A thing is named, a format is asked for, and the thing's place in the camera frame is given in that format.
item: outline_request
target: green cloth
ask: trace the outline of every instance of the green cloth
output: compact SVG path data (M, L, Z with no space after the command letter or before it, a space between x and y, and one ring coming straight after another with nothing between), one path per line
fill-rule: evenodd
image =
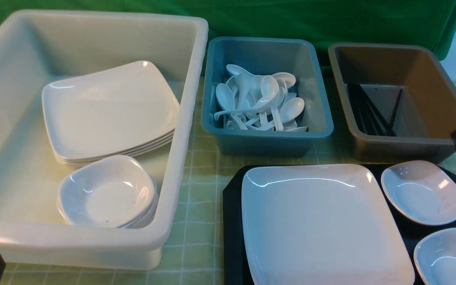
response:
M301 38L318 50L336 42L411 44L446 57L456 0L0 0L0 24L20 9L136 11L197 16L216 36Z

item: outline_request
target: tray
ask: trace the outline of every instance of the tray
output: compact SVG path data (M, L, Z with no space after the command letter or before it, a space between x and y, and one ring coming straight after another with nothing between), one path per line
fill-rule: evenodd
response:
M382 172L393 164L362 164L369 169L381 186ZM253 165L241 168L223 190L223 232L224 232L224 283L226 285L254 285L249 265L247 263L244 234L242 231L241 193L242 180L246 172L255 167L265 165ZM441 168L455 183L456 175ZM411 261L415 246L427 235L446 228L456 228L456 221L442 226L424 226L407 219L400 214L387 199L387 204L395 219L395 223L404 240L407 253ZM424 285L416 267L414 269L414 285Z

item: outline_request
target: plastic bin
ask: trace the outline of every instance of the plastic bin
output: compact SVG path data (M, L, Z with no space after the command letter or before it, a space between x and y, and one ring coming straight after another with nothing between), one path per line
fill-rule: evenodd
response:
M214 121L221 108L215 87L230 76L226 65L244 67L253 74L289 72L296 76L296 92L306 102L299 125L307 132L231 130ZM283 38L215 38L209 43L201 125L215 137L219 151L225 155L301 157L314 141L329 137L333 121L318 58L313 45L304 40Z
M416 46L336 44L329 50L332 70L355 157L363 161L423 159L439 163L454 153L451 132L456 130L456 88L437 58ZM395 117L396 137L360 131L347 91L359 84L386 121Z
M6 261L128 270L159 264L177 208L207 33L201 18L97 11L19 11L1 25L0 252ZM65 76L138 60L154 63L180 102L171 146L136 157L160 190L156 215L142 229L65 225L57 188L75 169L54 158L42 89Z

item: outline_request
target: white plastic spoon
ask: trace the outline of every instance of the white plastic spoon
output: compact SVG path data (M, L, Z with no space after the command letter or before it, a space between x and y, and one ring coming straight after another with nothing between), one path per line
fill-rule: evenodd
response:
M251 72L248 72L247 70L243 69L242 67L238 65L226 65L226 71L231 75L231 76L237 76L241 73L247 74L249 76L255 76Z
M306 106L305 101L302 98L293 98L290 101L284 103L283 107L281 108L281 122L288 123L291 120L294 120L304 111ZM270 130L275 125L274 121L271 121L266 126L262 126L259 128L260 130Z
M308 128L307 126L297 127L297 128L292 128L292 129L285 130L285 132L306 132L307 128Z
M230 77L227 81L226 81L226 85L228 85L228 87L230 87L233 95L235 97L237 97L237 91L239 91L239 87L237 86L237 83L235 82L235 76L232 76Z
M286 97L286 94L288 94L288 89L286 89L286 82L284 82L283 79L277 79L277 84L279 84L279 97L277 98L277 109L280 110L283 103L284 103L284 98Z
M298 128L298 124L296 123L295 120L292 120L286 124L283 124L283 127L284 127L284 130L289 130L289 129Z
M287 72L278 72L276 74L273 74L272 77L274 77L276 80L283 79L284 82L286 82L286 89L290 89L296 83L295 76Z
M266 96L277 96L276 101L270 105L270 110L272 112L273 122L275 124L275 129L277 131L283 131L283 123L281 122L281 116L277 111L277 104L280 103L284 96L282 96L282 92L279 91L279 84L277 80L272 76L264 76L263 80L261 81L261 94Z
M295 92L289 92L284 96L284 101L283 104L290 101L291 99L296 98L296 93Z
M235 82L239 87L239 101L237 102L237 108L241 109L246 102L247 93L251 89L251 81L253 76L247 75L245 73L240 73L235 76Z
M261 96L262 96L261 95L261 81L262 80L263 80L263 76L261 76L261 75L255 75L253 77L253 79L251 80L251 92L255 96L256 100L259 100L261 98ZM268 124L268 119L266 118L266 112L265 111L259 113L259 121L260 121L260 125L261 126L264 126L264 125Z
M235 108L235 98L232 91L230 90L230 87L228 87L226 84L220 83L216 86L216 99L217 103L223 110L232 110ZM232 114L230 114L230 117L241 130L247 130L246 125L244 125L239 117ZM219 116L216 118L214 114L214 119L217 121L219 119Z
M249 108L253 108L253 106L257 103L257 101L255 100L255 97L253 96L253 93L250 91L247 93L247 97L246 97L246 102L244 103L244 106L243 108L244 109L249 109ZM246 116L249 120L251 119L254 119L254 118L257 118L257 113L255 112L247 112L246 113Z
M258 102L253 106L253 108L250 109L236 109L236 110L223 110L220 112L214 113L214 119L217 121L219 120L219 116L221 115L226 115L226 114L242 114L245 112L261 112L263 110L267 110L272 103L274 102L277 94L275 94L273 97L271 96L264 96L261 97L261 99L258 100Z

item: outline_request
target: gray plastic bin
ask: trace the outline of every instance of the gray plastic bin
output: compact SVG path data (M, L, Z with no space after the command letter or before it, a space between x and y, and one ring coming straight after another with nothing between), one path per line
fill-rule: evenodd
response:
M454 153L456 88L437 58L416 46L336 44L328 54L355 157L363 161L423 159L439 163ZM367 135L357 126L347 84L360 84L387 121L400 89L397 137Z
M299 125L307 132L231 130L214 121L221 108L215 98L215 87L230 76L228 64L244 67L253 74L289 72L296 76L298 97L306 102ZM318 58L312 44L304 40L282 38L215 38L209 43L205 87L201 107L201 125L217 142L225 155L301 157L314 141L329 137L333 121Z

